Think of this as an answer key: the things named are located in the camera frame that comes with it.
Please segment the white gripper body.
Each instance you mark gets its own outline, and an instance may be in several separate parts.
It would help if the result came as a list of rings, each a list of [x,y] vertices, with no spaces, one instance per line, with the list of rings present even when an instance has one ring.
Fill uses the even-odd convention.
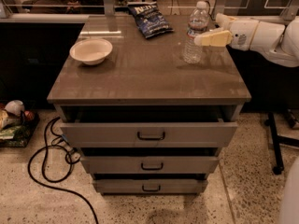
[[[239,19],[234,21],[230,27],[230,31],[233,34],[230,46],[233,49],[249,50],[258,24],[259,22],[254,19]]]

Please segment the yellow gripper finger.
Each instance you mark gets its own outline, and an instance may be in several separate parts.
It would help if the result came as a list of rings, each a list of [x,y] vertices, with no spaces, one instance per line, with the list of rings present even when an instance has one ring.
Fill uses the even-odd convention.
[[[216,23],[224,30],[229,30],[234,21],[236,21],[235,17],[227,16],[222,13],[216,15]]]
[[[227,30],[220,32],[206,32],[197,35],[194,39],[194,44],[202,47],[225,47],[231,43],[232,38],[232,33]]]

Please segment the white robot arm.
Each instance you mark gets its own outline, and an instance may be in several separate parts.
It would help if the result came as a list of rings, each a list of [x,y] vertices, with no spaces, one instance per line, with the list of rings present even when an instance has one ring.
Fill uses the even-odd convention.
[[[252,18],[235,18],[221,13],[216,16],[219,28],[203,32],[194,39],[200,47],[224,47],[257,51],[265,59],[285,67],[298,66],[299,22],[288,25],[259,21]],[[288,172],[280,205],[278,224],[299,224],[299,158]]]

